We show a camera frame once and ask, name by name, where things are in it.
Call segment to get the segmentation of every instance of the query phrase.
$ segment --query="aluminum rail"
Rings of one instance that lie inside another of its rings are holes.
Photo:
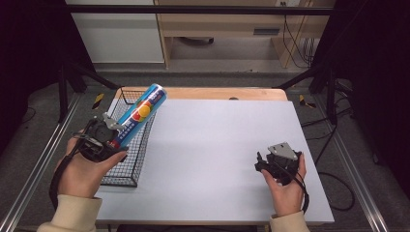
[[[24,187],[20,191],[15,203],[12,208],[8,211],[6,216],[3,218],[0,224],[1,232],[14,231],[15,227],[18,224],[28,202],[30,201],[33,193],[39,184],[45,169],[48,166],[49,161],[51,160],[52,155],[54,154],[69,122],[71,121],[73,114],[78,106],[78,103],[81,99],[81,94],[74,94],[73,99],[70,103],[69,109],[65,120],[58,124],[54,130],[54,133],[51,135],[48,143],[46,144],[39,160],[36,163],[36,166],[33,168],[29,178],[27,179]]]
[[[324,97],[318,97],[316,95],[313,95],[313,97],[317,102],[322,115],[326,117]],[[327,122],[329,131],[331,131],[332,126],[329,121]],[[376,206],[376,203],[373,200],[373,197],[370,194],[370,191],[366,186],[365,180],[362,178],[362,175],[360,174],[358,168],[352,160],[337,130],[335,132],[335,144],[338,150],[340,161],[344,167],[344,170],[346,171],[347,177],[349,178],[354,191],[356,192],[356,196],[358,197],[362,205],[362,209],[365,212],[371,229],[374,232],[388,232],[389,228],[387,227],[385,220],[383,219],[379,209]]]
[[[175,5],[42,5],[43,10],[89,14],[204,14],[204,15],[346,15],[333,8],[253,7],[253,6],[175,6]]]

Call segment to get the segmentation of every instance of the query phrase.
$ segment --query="cable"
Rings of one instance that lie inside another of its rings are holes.
[[[353,89],[338,82],[338,79],[336,79],[336,90],[340,95],[344,97],[349,97],[353,94]]]
[[[308,66],[311,67],[311,63],[312,63],[312,59],[313,59],[313,50],[314,50],[314,38],[309,39],[309,38],[305,38],[304,41],[304,49],[303,49],[303,53],[304,56],[302,57],[302,59],[304,59]]]
[[[337,128],[337,125],[335,125],[335,127],[333,128],[333,130],[332,130],[332,132],[331,132],[331,135],[329,136],[328,140],[326,141],[325,145],[323,146],[322,150],[320,151],[319,156],[318,156],[317,159],[314,161],[314,165],[315,165],[315,166],[317,166],[317,163],[319,162],[320,158],[322,158],[322,156],[323,156],[323,154],[324,154],[324,152],[325,152],[325,149],[328,147],[329,143],[331,142],[332,137],[333,137],[333,135],[334,135],[335,132],[336,132],[336,128]]]
[[[288,48],[287,45],[286,45],[286,41],[285,41],[285,39],[284,39],[284,33],[285,33],[285,31],[286,31],[286,28],[289,29],[289,28],[287,27],[287,20],[286,20],[286,14],[285,14],[285,15],[284,15],[284,23],[283,23],[283,33],[282,33],[282,35],[283,35],[283,36],[282,36],[282,39],[283,39],[284,47],[286,48],[287,52],[289,52],[290,58],[292,59],[293,64],[295,64],[296,67],[298,67],[298,68],[308,68],[308,67],[302,67],[302,66],[299,66],[298,64],[296,64],[296,61],[295,61],[295,59],[293,58],[292,52],[290,52],[289,48]],[[299,50],[299,47],[298,47],[298,45],[296,44],[296,41],[293,39],[292,33],[290,32],[290,30],[288,30],[288,31],[289,31],[290,37],[292,38],[293,43],[296,45],[296,49],[298,50],[299,54],[301,55],[301,52],[300,52],[300,50]]]
[[[340,98],[340,99],[338,99],[338,100],[336,101],[336,104],[338,104],[340,101],[343,101],[343,100],[348,100],[348,98],[346,98],[346,97]],[[351,107],[348,107],[348,108],[346,108],[346,109],[341,110],[339,113],[337,113],[337,116],[339,116],[339,115],[343,116],[346,112],[349,112],[350,109],[351,109]],[[307,123],[302,124],[302,127],[311,126],[311,125],[314,125],[314,124],[317,124],[317,123],[319,123],[319,122],[323,122],[323,121],[326,121],[326,120],[328,120],[327,117],[326,117],[326,118],[323,118],[323,119],[316,120],[316,121],[307,122]],[[325,151],[326,148],[328,147],[330,141],[332,140],[332,137],[334,136],[334,134],[335,134],[335,132],[336,132],[336,129],[337,129],[337,124],[335,125],[335,127],[332,129],[332,131],[331,131],[330,133],[328,133],[328,134],[326,134],[326,135],[320,137],[320,138],[324,138],[324,137],[326,137],[326,136],[329,136],[328,140],[326,141],[325,145],[323,146],[322,150],[320,151],[319,156],[318,156],[317,159],[314,161],[314,165],[315,165],[315,166],[317,166],[318,162],[319,162],[320,159],[322,158],[322,156],[323,156],[323,154],[324,154],[324,151]],[[351,210],[351,209],[354,207],[355,203],[356,203],[356,199],[355,199],[354,191],[349,187],[349,185],[348,185],[346,182],[344,182],[343,180],[341,180],[339,177],[337,177],[336,175],[333,175],[333,174],[331,174],[331,173],[318,172],[318,174],[319,174],[319,175],[326,175],[326,176],[329,176],[329,177],[332,177],[332,178],[336,179],[337,181],[341,182],[341,183],[347,188],[347,190],[350,192],[350,196],[351,196],[351,199],[352,199],[352,200],[351,200],[351,203],[350,203],[350,205],[349,205],[348,207],[346,207],[346,208],[340,208],[340,207],[337,207],[337,206],[333,205],[331,202],[329,202],[329,206],[330,206],[332,209],[334,209],[334,210],[343,211],[343,212],[346,212],[346,211]]]
[[[349,210],[351,210],[351,209],[355,206],[355,203],[356,203],[355,193],[354,193],[353,190],[349,187],[349,185],[347,185],[346,182],[344,182],[344,181],[341,180],[339,177],[337,177],[337,176],[335,176],[335,175],[333,175],[333,174],[331,174],[331,173],[328,173],[328,172],[317,172],[317,173],[318,173],[319,175],[330,176],[330,177],[332,177],[332,178],[338,180],[338,181],[341,182],[344,186],[346,186],[347,190],[349,190],[349,192],[350,192],[350,196],[351,196],[352,201],[350,202],[350,205],[349,205],[348,207],[346,207],[346,208],[340,208],[340,207],[336,207],[335,205],[332,205],[332,203],[329,203],[329,205],[330,205],[330,207],[331,207],[332,209],[338,210],[338,211],[349,211]]]
[[[28,111],[28,109],[33,110],[33,115],[31,115],[28,119],[22,121],[21,124],[25,124],[25,123],[27,123],[28,121],[32,120],[32,119],[34,118],[34,116],[36,116],[36,114],[37,114],[36,109],[34,109],[33,107],[30,107],[30,106],[29,106],[29,107],[27,107],[27,111]]]
[[[310,141],[310,140],[319,140],[319,139],[325,138],[325,137],[327,137],[327,136],[329,136],[329,135],[331,135],[331,134],[332,134],[332,133],[329,132],[329,133],[326,133],[325,135],[320,136],[320,137],[307,138],[307,141]]]
[[[89,130],[89,128],[92,126],[92,121],[90,120],[85,127],[83,133]],[[78,137],[78,140],[76,141],[73,149],[70,151],[70,153],[66,156],[64,156],[63,160],[61,160],[60,164],[54,171],[54,175],[51,179],[50,187],[48,189],[48,196],[51,200],[51,203],[54,207],[54,210],[57,210],[58,207],[58,186],[60,184],[60,180],[63,177],[64,171],[66,168],[69,166],[70,162],[72,161],[73,157],[79,153],[78,149],[84,145],[85,139],[81,136]]]
[[[293,176],[293,175],[290,174],[286,169],[284,169],[283,167],[281,167],[277,162],[274,161],[273,164],[274,164],[276,167],[278,167],[281,171],[283,171],[284,173],[286,173],[286,175],[287,175],[288,177],[290,177],[291,179],[293,179],[293,180],[301,187],[302,191],[303,191],[304,194],[305,194],[304,206],[302,207],[302,210],[304,211],[304,214],[305,214],[305,213],[307,212],[307,210],[308,210],[309,196],[308,196],[308,191],[307,191],[307,188],[306,188],[306,185],[305,185],[305,181],[304,181],[304,179],[302,178],[301,174],[299,174],[299,172],[297,172],[298,175],[299,175],[299,177],[301,177],[302,182],[299,181],[298,178],[296,178],[296,176]]]

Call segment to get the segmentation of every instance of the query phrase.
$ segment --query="wire basket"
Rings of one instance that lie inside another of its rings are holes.
[[[115,104],[111,117],[118,121],[124,113],[142,96],[141,91],[123,91]],[[144,163],[145,152],[148,144],[151,127],[156,113],[146,122],[145,126],[136,134],[129,143],[126,159],[119,162],[102,178],[103,186],[137,187],[139,174]]]

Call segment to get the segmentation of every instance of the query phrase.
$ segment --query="sleeve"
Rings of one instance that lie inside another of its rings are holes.
[[[270,224],[272,232],[309,231],[302,211],[284,217],[271,217]]]
[[[40,225],[38,232],[96,231],[96,219],[103,201],[58,195],[58,207],[51,222]]]

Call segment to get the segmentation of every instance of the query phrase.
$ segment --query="pringles can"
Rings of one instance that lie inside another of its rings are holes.
[[[166,91],[158,84],[152,84],[147,91],[118,120],[124,126],[116,138],[111,141],[115,148],[124,148],[131,142],[139,130],[153,116],[166,99]]]

